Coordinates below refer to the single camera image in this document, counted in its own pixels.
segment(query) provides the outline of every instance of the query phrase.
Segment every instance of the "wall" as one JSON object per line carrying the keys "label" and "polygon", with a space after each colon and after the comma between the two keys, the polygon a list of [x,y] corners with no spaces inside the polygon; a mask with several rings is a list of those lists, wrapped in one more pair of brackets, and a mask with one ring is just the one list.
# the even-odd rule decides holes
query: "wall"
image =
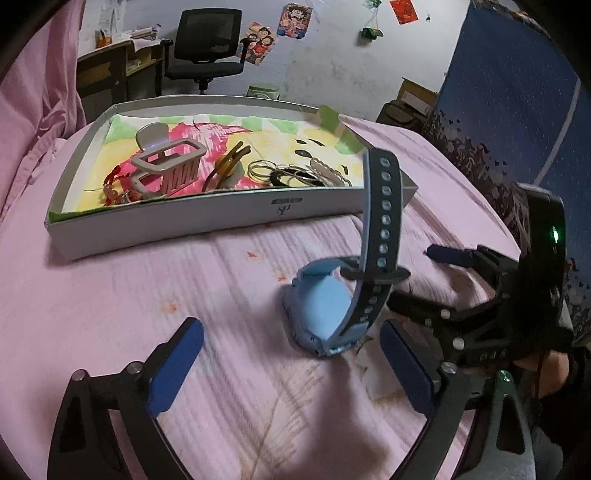
{"label": "wall", "polygon": [[[181,12],[221,7],[243,10],[242,29],[256,21],[276,28],[288,0],[127,0],[124,29],[162,25],[175,38]],[[439,91],[449,67],[469,0],[414,0],[419,20],[399,25],[389,3],[379,8],[384,38],[361,43],[359,31],[371,18],[362,0],[300,0],[314,8],[302,40],[280,37],[260,66],[214,80],[209,94],[244,95],[250,83],[279,86],[282,98],[308,105],[323,103],[341,113],[375,120],[382,105],[395,98],[402,77]],[[196,93],[192,81],[169,82],[164,93]]]}
{"label": "wall", "polygon": [[125,4],[126,0],[86,0],[80,28],[79,57],[95,49],[97,30],[105,29],[112,34],[123,31]]}

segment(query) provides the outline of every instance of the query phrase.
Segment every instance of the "desk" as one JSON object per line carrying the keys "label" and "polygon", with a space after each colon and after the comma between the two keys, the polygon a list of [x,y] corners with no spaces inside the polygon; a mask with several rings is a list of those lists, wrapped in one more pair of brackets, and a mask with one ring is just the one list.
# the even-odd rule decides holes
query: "desk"
{"label": "desk", "polygon": [[111,94],[111,104],[126,102],[129,95],[128,79],[155,65],[154,90],[156,96],[161,96],[163,62],[164,49],[160,44],[136,51],[132,40],[112,43],[78,58],[76,89],[81,98],[107,90]]}

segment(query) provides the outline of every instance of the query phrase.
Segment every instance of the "chair armrest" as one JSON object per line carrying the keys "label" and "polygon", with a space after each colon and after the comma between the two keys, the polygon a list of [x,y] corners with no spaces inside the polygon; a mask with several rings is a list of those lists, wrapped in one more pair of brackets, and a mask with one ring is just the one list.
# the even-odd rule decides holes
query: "chair armrest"
{"label": "chair armrest", "polygon": [[246,61],[246,54],[248,52],[248,46],[254,42],[254,40],[252,40],[251,38],[243,38],[240,43],[242,44],[242,55],[240,57],[240,63],[242,63],[244,65],[244,62]]}
{"label": "chair armrest", "polygon": [[168,59],[170,58],[170,46],[174,44],[172,40],[163,38],[160,40],[160,44],[164,47],[164,74],[168,72]]}

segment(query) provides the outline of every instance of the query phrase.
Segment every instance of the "office chair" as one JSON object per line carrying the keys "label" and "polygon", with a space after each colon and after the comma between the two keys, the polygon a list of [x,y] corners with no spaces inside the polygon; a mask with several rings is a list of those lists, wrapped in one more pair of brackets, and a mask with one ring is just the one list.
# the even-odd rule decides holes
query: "office chair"
{"label": "office chair", "polygon": [[[242,11],[230,8],[198,8],[185,10],[178,24],[174,58],[193,64],[168,66],[172,40],[163,40],[164,76],[170,80],[191,79],[199,84],[203,95],[214,78],[237,75],[244,70],[246,51],[251,40],[240,39]],[[236,54],[242,43],[240,62],[216,60]]]}

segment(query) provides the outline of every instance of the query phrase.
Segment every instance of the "poster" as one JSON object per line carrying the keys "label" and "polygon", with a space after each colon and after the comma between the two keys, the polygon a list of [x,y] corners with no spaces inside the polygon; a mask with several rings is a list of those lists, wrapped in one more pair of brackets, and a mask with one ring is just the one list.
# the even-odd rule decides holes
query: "poster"
{"label": "poster", "polygon": [[418,20],[412,0],[391,0],[390,5],[396,13],[399,24],[404,25]]}
{"label": "poster", "polygon": [[382,4],[382,0],[363,0],[363,6],[374,12]]}
{"label": "poster", "polygon": [[312,18],[312,7],[298,4],[287,4],[283,8],[277,35],[290,38],[304,38]]}
{"label": "poster", "polygon": [[[265,56],[271,51],[277,41],[277,34],[270,28],[263,27],[260,23],[254,22],[246,31],[244,38],[254,40],[248,46],[246,61],[259,66]],[[236,57],[242,55],[242,46],[238,48]]]}

